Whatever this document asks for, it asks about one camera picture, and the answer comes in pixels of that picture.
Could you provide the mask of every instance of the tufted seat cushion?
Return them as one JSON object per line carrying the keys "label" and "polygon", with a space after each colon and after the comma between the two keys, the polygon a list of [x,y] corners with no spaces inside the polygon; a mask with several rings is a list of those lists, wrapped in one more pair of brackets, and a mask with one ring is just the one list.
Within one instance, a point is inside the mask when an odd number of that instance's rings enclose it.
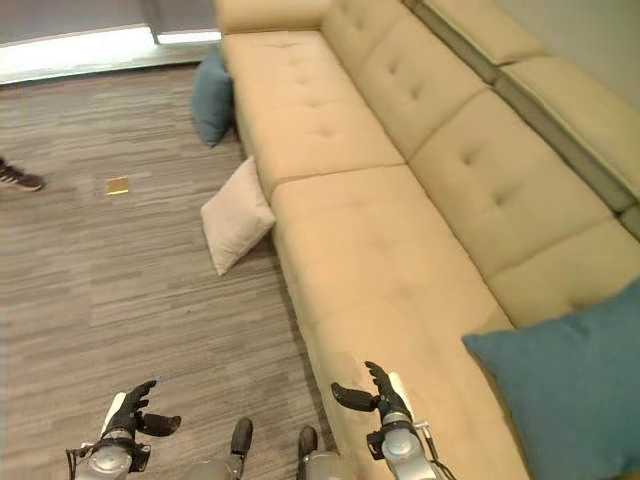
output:
{"label": "tufted seat cushion", "polygon": [[525,480],[504,413],[460,342],[468,332],[512,327],[410,169],[288,182],[272,208],[332,432],[359,478],[389,475],[364,448],[379,419],[338,407],[329,385],[370,390],[363,362],[371,359],[401,375],[458,478]]}
{"label": "tufted seat cushion", "polygon": [[227,35],[224,50],[267,198],[290,179],[405,163],[320,32]]}

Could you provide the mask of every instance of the sofa armrest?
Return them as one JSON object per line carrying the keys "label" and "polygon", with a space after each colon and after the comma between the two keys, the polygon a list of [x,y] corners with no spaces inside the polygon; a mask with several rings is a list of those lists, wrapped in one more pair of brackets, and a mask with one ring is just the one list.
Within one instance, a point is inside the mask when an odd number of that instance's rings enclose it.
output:
{"label": "sofa armrest", "polygon": [[214,0],[222,33],[315,30],[330,0]]}

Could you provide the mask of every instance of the sofa cushion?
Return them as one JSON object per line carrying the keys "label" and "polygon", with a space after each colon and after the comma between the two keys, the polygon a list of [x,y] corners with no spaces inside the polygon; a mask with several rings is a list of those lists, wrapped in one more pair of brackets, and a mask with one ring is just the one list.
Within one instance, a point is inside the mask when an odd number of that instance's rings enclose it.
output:
{"label": "sofa cushion", "polygon": [[233,122],[233,85],[216,47],[196,70],[191,111],[200,138],[215,147]]}
{"label": "sofa cushion", "polygon": [[488,88],[413,15],[384,35],[355,82],[405,158]]}
{"label": "sofa cushion", "polygon": [[518,326],[600,302],[640,274],[640,244],[491,92],[409,164]]}
{"label": "sofa cushion", "polygon": [[200,215],[213,266],[218,275],[224,275],[276,221],[260,188],[253,157],[202,206]]}
{"label": "sofa cushion", "polygon": [[224,48],[267,198],[290,179],[404,163],[319,32],[228,35]]}
{"label": "sofa cushion", "polygon": [[288,182],[272,208],[332,432],[359,478],[389,477],[366,447],[379,418],[337,406],[329,385],[371,390],[362,365],[370,359],[400,374],[458,478],[527,479],[504,413],[460,342],[468,332],[512,327],[412,172],[371,168]]}
{"label": "sofa cushion", "polygon": [[322,33],[354,77],[380,39],[409,15],[400,0],[332,0]]}
{"label": "sofa cushion", "polygon": [[640,200],[640,113],[558,57],[502,69],[496,89],[617,212]]}
{"label": "sofa cushion", "polygon": [[564,318],[464,338],[495,375],[536,480],[640,474],[639,312],[640,279]]}

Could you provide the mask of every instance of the teal pillow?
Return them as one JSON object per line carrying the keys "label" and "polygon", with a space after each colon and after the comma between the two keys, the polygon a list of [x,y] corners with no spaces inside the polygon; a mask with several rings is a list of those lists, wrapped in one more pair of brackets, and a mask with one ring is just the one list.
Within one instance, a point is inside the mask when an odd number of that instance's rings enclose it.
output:
{"label": "teal pillow", "polygon": [[215,147],[233,121],[233,85],[217,47],[196,70],[191,107],[200,138]]}
{"label": "teal pillow", "polygon": [[535,480],[640,472],[640,279],[581,312],[462,341],[495,376]]}

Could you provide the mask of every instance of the beige sofa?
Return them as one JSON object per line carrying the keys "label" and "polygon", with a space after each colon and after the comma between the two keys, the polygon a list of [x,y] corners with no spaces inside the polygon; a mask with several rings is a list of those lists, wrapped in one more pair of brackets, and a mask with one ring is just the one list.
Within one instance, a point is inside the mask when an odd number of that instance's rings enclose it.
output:
{"label": "beige sofa", "polygon": [[461,336],[592,305],[640,275],[640,116],[490,2],[461,2],[216,2],[242,141],[362,479],[390,478],[366,448],[378,419],[329,385],[370,389],[367,359],[400,373],[458,478],[529,478]]}

